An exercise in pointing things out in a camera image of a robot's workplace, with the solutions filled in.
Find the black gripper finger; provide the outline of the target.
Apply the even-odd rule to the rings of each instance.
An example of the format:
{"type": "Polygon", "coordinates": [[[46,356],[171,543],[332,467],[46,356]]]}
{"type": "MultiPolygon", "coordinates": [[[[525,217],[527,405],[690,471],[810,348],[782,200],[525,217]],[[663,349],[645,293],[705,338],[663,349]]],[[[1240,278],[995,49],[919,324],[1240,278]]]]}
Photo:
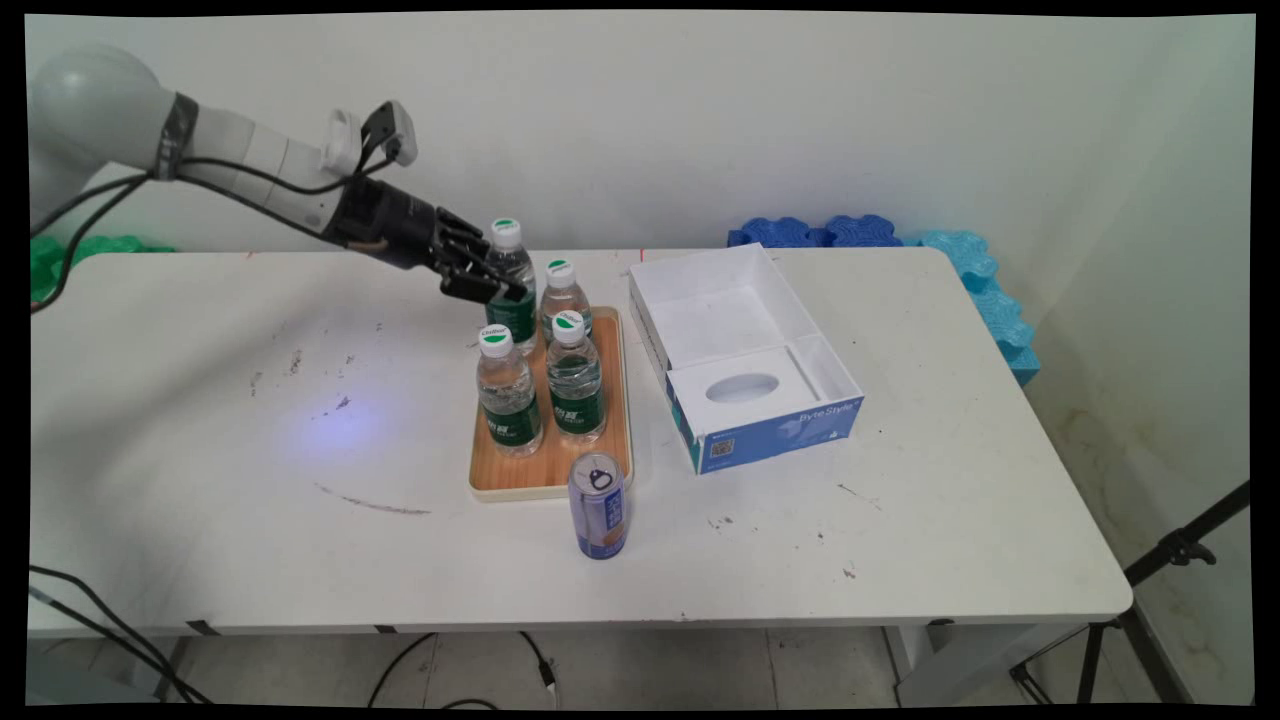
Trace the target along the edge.
{"type": "Polygon", "coordinates": [[[453,299],[488,305],[502,301],[520,304],[531,296],[527,284],[517,277],[507,277],[490,272],[465,272],[445,269],[442,273],[440,292],[453,299]]]}
{"type": "Polygon", "coordinates": [[[436,209],[436,266],[481,268],[490,245],[483,231],[445,208],[436,209]]]}

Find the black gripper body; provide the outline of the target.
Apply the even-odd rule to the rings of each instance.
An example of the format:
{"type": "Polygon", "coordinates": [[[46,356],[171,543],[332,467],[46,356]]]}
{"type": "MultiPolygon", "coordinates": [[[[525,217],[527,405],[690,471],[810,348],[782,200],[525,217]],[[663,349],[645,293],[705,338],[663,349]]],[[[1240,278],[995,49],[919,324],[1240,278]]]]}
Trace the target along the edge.
{"type": "Polygon", "coordinates": [[[399,269],[440,273],[451,260],[442,242],[448,217],[445,208],[362,177],[342,188],[323,240],[399,269]]]}

